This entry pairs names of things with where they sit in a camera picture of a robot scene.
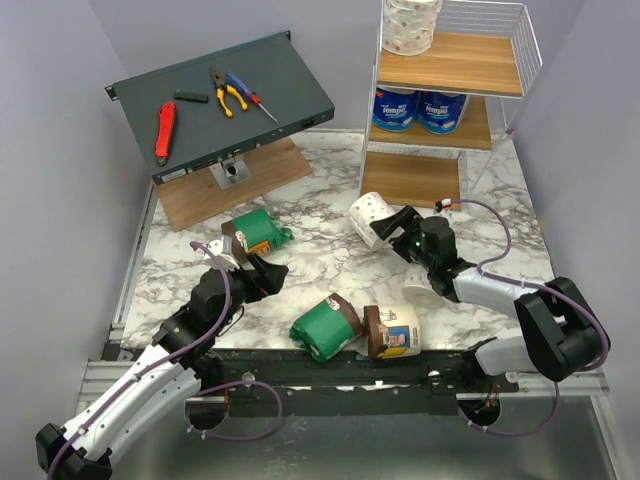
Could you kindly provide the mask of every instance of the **screwdriver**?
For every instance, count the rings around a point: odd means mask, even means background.
[[[278,123],[276,118],[269,113],[269,110],[264,108],[264,105],[262,105],[262,100],[260,100],[260,97],[258,97],[256,92],[251,91],[251,89],[247,87],[247,84],[240,80],[240,77],[238,77],[233,72],[227,72],[227,82],[236,87],[236,90],[240,90],[243,95],[247,97],[247,100],[251,101],[251,103],[253,103],[254,105],[259,106],[262,110],[264,110],[264,113],[271,117],[274,122]]]

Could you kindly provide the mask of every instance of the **wooden shelf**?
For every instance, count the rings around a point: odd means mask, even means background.
[[[404,132],[389,132],[371,125],[369,140],[374,142],[401,143],[434,147],[468,148],[491,150],[491,131],[484,97],[471,97],[460,126],[453,133],[437,135],[418,123]]]
[[[460,198],[458,162],[448,158],[367,153],[361,195],[378,192],[392,205],[432,207]]]
[[[521,97],[511,39],[436,32],[426,52],[415,56],[382,50],[378,83],[420,90]]]

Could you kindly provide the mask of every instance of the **red utility knife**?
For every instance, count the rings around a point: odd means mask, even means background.
[[[158,128],[158,139],[156,140],[156,157],[160,167],[167,163],[173,130],[176,125],[176,102],[167,102],[158,112],[160,116],[160,127]]]

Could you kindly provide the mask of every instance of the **pliers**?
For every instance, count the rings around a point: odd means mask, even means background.
[[[211,79],[216,86],[216,97],[218,98],[218,105],[227,117],[233,117],[233,112],[229,107],[227,107],[227,104],[224,101],[225,91],[238,99],[243,110],[249,109],[249,105],[247,105],[247,102],[244,101],[242,95],[240,95],[232,85],[229,85],[226,81],[224,81],[222,77],[218,75],[218,72],[216,72],[213,68],[209,68],[209,73],[211,73]]]

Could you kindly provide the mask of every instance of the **green container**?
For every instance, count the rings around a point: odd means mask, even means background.
[[[325,363],[362,332],[353,306],[332,293],[295,321],[289,337],[318,362]]]
[[[270,252],[293,240],[288,228],[279,227],[264,208],[222,224],[222,233],[233,241],[233,253],[242,263],[248,253]]]

